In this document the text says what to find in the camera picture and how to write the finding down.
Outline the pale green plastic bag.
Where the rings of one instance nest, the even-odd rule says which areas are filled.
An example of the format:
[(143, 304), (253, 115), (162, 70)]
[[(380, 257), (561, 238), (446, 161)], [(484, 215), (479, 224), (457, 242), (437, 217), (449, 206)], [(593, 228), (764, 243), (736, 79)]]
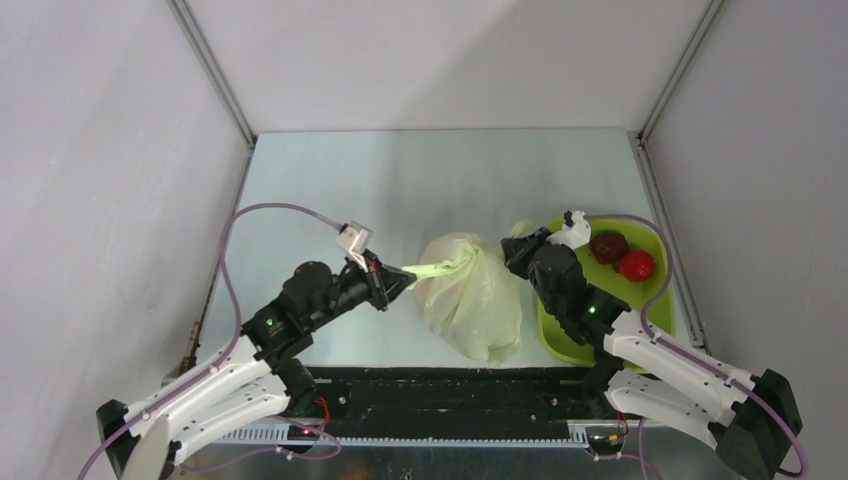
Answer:
[(419, 262), (402, 268), (416, 277), (421, 321), (464, 357), (498, 367), (522, 347), (523, 308), (516, 277), (501, 249), (472, 232), (432, 240)]

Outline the red fake fruit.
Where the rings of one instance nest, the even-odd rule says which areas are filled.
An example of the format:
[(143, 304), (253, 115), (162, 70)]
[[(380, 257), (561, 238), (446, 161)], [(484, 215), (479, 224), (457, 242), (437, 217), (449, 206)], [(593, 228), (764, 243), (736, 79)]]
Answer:
[(617, 271), (630, 282), (645, 282), (654, 276), (656, 260), (649, 252), (634, 249), (619, 261)]

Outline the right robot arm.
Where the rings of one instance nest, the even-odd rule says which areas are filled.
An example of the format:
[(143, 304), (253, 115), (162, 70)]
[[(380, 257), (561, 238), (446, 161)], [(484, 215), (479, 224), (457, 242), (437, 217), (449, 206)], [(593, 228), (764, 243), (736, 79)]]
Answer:
[(645, 310), (587, 280), (572, 237), (541, 228), (501, 242), (507, 269), (528, 281), (544, 311), (592, 349), (585, 411), (650, 419), (709, 447), (745, 479), (773, 479), (797, 445), (802, 419), (789, 380), (706, 355), (651, 323)]

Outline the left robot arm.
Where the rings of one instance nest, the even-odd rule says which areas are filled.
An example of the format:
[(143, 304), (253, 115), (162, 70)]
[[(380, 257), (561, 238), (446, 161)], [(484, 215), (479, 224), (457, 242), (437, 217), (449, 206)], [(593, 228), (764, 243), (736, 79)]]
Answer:
[(334, 273), (298, 266), (280, 294), (229, 343), (148, 398), (110, 400), (97, 412), (105, 453), (120, 479), (166, 479), (205, 446), (257, 420), (304, 416), (316, 403), (314, 380), (297, 356), (315, 331), (368, 303), (386, 310), (416, 275), (366, 252)]

